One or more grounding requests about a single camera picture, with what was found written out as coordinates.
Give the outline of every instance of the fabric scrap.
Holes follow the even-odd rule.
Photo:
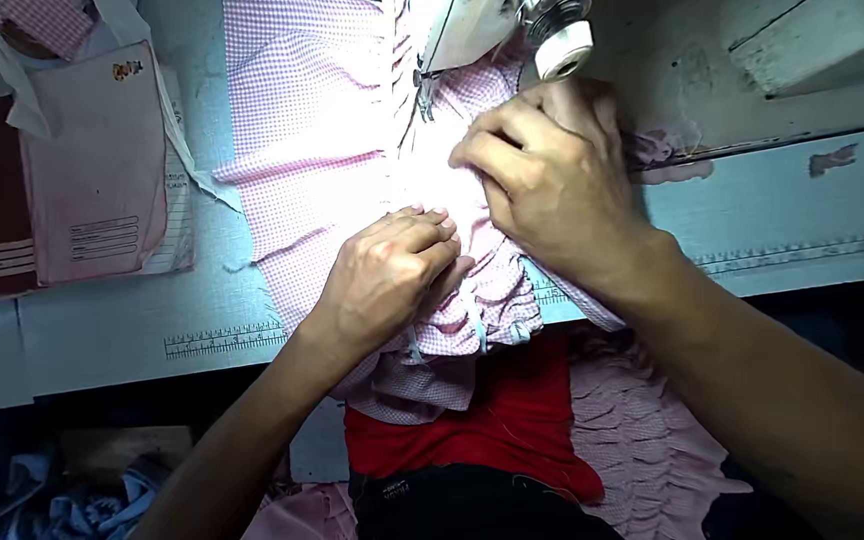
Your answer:
[[[344,483],[306,484],[294,495],[262,499],[243,540],[354,540],[353,501]]]
[[[66,62],[86,40],[92,19],[74,0],[0,0],[0,27],[10,20]]]

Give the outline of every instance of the pink fabric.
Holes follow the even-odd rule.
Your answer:
[[[728,453],[637,345],[582,332],[572,350],[572,446],[602,479],[605,497],[582,509],[629,540],[703,540],[722,493],[748,493],[719,469]]]
[[[75,0],[0,0],[0,26],[10,20],[64,60],[72,62],[92,29]]]
[[[474,117],[515,94],[521,64],[483,58],[443,74],[435,122],[416,116],[410,124],[411,73],[425,43],[409,34],[404,2],[225,0],[223,7],[236,158],[216,176],[239,187],[252,259],[277,312],[294,330],[342,243],[381,215],[415,202],[448,208],[475,267],[414,325],[411,348],[408,336],[393,339],[332,395],[394,424],[464,411],[482,339],[517,344],[542,325],[522,250],[492,225],[474,172],[447,164]],[[555,280],[594,322],[621,326]]]
[[[243,540],[354,540],[353,501],[346,484],[306,484],[294,495],[262,500]]]

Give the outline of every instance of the pink paper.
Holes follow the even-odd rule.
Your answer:
[[[42,285],[133,272],[165,234],[165,131],[149,44],[30,74],[54,138],[22,131]]]

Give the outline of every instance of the measuring tape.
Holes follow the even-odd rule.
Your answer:
[[[182,333],[166,337],[162,342],[165,346],[165,358],[171,361],[198,355],[282,345],[288,339],[289,333],[281,323],[269,321]]]
[[[832,240],[788,242],[767,248],[703,254],[690,257],[690,260],[706,275],[719,280],[741,270],[818,261],[859,253],[864,253],[864,234]],[[535,301],[540,306],[571,302],[569,296],[547,276],[541,273],[530,274],[529,279],[532,281]]]

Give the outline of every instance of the chipped paint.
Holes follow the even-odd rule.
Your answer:
[[[856,161],[856,149],[858,143],[843,146],[832,153],[817,153],[808,159],[808,176],[810,178],[819,178],[826,175],[829,169],[835,167],[851,166]]]
[[[657,186],[667,182],[685,182],[694,178],[706,179],[713,176],[715,163],[698,161],[686,165],[676,165],[651,171],[642,171],[631,175],[633,182],[646,186]]]

